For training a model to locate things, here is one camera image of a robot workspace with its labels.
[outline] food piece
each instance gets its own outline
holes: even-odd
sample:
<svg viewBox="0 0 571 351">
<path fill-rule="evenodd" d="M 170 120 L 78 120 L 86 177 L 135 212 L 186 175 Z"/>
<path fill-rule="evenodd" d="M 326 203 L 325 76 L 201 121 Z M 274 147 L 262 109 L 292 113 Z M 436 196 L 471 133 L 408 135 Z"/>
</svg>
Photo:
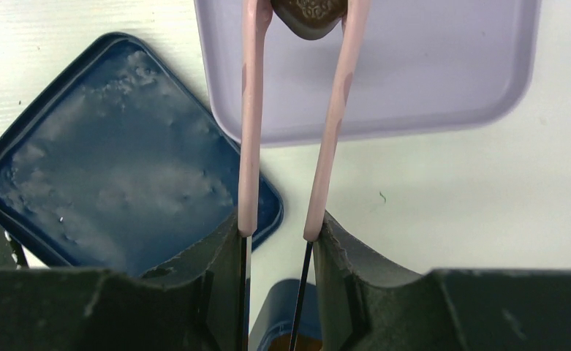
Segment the food piece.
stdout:
<svg viewBox="0 0 571 351">
<path fill-rule="evenodd" d="M 302 39 L 318 40 L 347 12 L 348 0 L 271 0 L 279 18 Z"/>
</svg>

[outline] purple plastic tray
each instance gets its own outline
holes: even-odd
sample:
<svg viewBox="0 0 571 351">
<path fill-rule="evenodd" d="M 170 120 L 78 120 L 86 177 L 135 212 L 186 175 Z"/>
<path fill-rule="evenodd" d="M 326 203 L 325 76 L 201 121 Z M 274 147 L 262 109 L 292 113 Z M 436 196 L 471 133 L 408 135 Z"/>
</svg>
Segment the purple plastic tray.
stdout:
<svg viewBox="0 0 571 351">
<path fill-rule="evenodd" d="M 195 0 L 212 111 L 241 139 L 242 0 Z M 343 138 L 487 124 L 531 77 L 540 0 L 375 0 Z M 341 26 L 309 42 L 274 16 L 265 46 L 264 146 L 321 139 Z"/>
</svg>

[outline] white surface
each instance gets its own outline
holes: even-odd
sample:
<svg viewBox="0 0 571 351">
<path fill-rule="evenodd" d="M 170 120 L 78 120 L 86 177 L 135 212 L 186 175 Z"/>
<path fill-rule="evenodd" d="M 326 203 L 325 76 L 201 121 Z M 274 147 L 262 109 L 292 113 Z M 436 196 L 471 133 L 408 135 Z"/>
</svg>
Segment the white surface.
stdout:
<svg viewBox="0 0 571 351">
<path fill-rule="evenodd" d="M 208 101 L 192 0 L 3 0 L 0 134 L 107 31 L 144 39 Z M 252 321 L 270 287 L 299 277 L 317 151 L 262 151 L 286 214 L 253 254 Z M 542 3 L 532 85 L 510 115 L 465 132 L 340 144 L 328 210 L 380 253 L 419 272 L 571 268 L 571 1 Z"/>
</svg>

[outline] blue container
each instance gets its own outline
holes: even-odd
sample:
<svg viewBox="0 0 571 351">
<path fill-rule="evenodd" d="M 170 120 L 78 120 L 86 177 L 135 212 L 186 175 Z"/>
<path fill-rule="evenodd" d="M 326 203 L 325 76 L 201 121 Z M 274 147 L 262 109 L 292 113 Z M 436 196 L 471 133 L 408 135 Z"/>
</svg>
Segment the blue container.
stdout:
<svg viewBox="0 0 571 351">
<path fill-rule="evenodd" d="M 0 138 L 0 224 L 45 264 L 139 276 L 238 198 L 239 148 L 140 40 L 100 37 Z M 253 247 L 280 224 L 260 182 Z"/>
<path fill-rule="evenodd" d="M 267 351 L 275 339 L 292 333 L 299 285 L 300 280 L 288 279 L 276 283 L 270 289 L 249 336 L 249 350 Z M 305 289 L 298 333 L 321 340 L 317 289 L 315 285 L 309 283 Z"/>
</svg>

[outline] dark blue lid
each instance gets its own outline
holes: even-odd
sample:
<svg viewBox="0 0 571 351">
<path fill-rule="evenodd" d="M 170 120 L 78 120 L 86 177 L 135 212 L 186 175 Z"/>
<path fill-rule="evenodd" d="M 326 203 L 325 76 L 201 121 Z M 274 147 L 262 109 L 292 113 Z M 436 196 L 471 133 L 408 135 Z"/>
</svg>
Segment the dark blue lid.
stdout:
<svg viewBox="0 0 571 351">
<path fill-rule="evenodd" d="M 138 39 L 99 38 L 0 139 L 0 224 L 48 265 L 137 276 L 211 233 L 239 148 Z M 255 247 L 280 224 L 260 182 Z"/>
</svg>

